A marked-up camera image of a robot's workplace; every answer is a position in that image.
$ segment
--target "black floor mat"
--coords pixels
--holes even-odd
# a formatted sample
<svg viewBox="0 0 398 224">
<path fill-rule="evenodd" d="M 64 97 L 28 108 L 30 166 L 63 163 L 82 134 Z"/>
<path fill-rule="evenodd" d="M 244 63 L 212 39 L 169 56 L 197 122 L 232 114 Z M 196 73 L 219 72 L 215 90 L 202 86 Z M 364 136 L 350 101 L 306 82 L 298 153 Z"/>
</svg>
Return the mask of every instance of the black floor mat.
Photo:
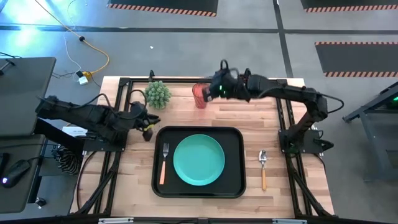
<svg viewBox="0 0 398 224">
<path fill-rule="evenodd" d="M 398 42 L 316 42 L 326 77 L 397 77 Z"/>
<path fill-rule="evenodd" d="M 109 0 L 108 7 L 215 17 L 218 0 Z"/>
<path fill-rule="evenodd" d="M 306 12 L 398 9 L 398 0 L 301 0 Z"/>
</svg>

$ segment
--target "black tray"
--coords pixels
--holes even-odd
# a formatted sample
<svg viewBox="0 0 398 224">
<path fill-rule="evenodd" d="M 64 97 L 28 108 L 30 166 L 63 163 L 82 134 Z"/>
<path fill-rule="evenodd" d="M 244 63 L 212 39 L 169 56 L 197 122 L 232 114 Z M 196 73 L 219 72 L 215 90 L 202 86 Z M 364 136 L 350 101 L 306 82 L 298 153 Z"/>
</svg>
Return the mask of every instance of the black tray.
<svg viewBox="0 0 398 224">
<path fill-rule="evenodd" d="M 174 150 L 178 144 L 193 134 L 206 134 L 224 149 L 225 166 L 221 175 L 204 186 L 184 182 L 173 165 Z M 169 144 L 166 157 L 165 182 L 159 184 L 163 162 L 163 144 Z M 237 198 L 246 190 L 243 137 L 236 128 L 166 126 L 156 136 L 152 190 L 160 197 Z"/>
</svg>

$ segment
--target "spoon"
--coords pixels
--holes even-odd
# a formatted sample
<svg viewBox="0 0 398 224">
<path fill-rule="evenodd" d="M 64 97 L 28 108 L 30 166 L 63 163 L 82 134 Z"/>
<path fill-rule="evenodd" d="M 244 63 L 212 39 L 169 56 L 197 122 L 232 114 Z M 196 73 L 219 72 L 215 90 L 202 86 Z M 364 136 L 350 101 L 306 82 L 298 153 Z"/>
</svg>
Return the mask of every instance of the spoon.
<svg viewBox="0 0 398 224">
<path fill-rule="evenodd" d="M 266 168 L 264 168 L 264 164 L 267 161 L 267 152 L 265 150 L 261 150 L 259 153 L 259 161 L 261 162 L 261 177 L 262 177 L 262 190 L 267 190 L 267 181 L 266 181 Z"/>
</svg>

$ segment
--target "wooden spoon handle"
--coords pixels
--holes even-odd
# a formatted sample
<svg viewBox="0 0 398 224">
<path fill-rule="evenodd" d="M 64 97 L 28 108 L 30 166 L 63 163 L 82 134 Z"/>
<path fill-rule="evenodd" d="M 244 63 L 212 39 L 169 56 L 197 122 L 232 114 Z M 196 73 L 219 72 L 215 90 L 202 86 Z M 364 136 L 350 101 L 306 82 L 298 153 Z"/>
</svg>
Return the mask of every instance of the wooden spoon handle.
<svg viewBox="0 0 398 224">
<path fill-rule="evenodd" d="M 261 169 L 261 177 L 262 177 L 262 190 L 267 190 L 266 169 L 264 167 Z"/>
<path fill-rule="evenodd" d="M 159 183 L 160 185 L 164 184 L 165 170 L 166 170 L 166 161 L 163 161 L 162 172 L 160 173 L 160 183 Z"/>
</svg>

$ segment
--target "white cable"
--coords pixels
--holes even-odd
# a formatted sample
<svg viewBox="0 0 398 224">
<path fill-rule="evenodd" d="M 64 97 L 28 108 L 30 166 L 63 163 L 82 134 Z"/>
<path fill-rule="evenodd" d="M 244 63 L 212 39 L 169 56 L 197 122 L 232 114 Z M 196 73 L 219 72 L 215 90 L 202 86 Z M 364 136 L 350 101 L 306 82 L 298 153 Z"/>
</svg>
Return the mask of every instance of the white cable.
<svg viewBox="0 0 398 224">
<path fill-rule="evenodd" d="M 76 29 L 76 24 L 75 24 L 75 22 L 73 21 L 72 17 L 70 16 L 69 8 L 70 8 L 70 6 L 72 5 L 72 3 L 74 3 L 75 1 L 76 1 L 76 0 L 72 0 L 72 1 L 69 3 L 68 8 L 67 8 L 68 17 L 69 17 L 69 19 L 70 19 L 70 22 L 72 22 L 72 24 L 73 24 L 73 28 L 72 28 L 71 30 Z M 63 33 L 63 40 L 65 41 L 65 48 L 66 48 L 66 51 L 67 51 L 67 55 L 68 55 L 69 60 L 70 60 L 71 62 L 75 63 L 75 64 L 79 67 L 79 69 L 76 71 L 76 72 L 79 72 L 79 71 L 81 70 L 81 66 L 79 65 L 79 63 L 75 62 L 75 61 L 70 57 L 70 55 L 69 55 L 68 42 L 67 42 L 67 38 L 65 37 L 65 34 L 67 34 L 67 32 L 69 32 L 69 30 L 67 30 L 67 31 L 65 31 L 65 33 Z M 76 72 L 73 74 L 72 80 L 75 81 L 75 82 L 78 82 L 79 80 L 75 80 Z"/>
</svg>

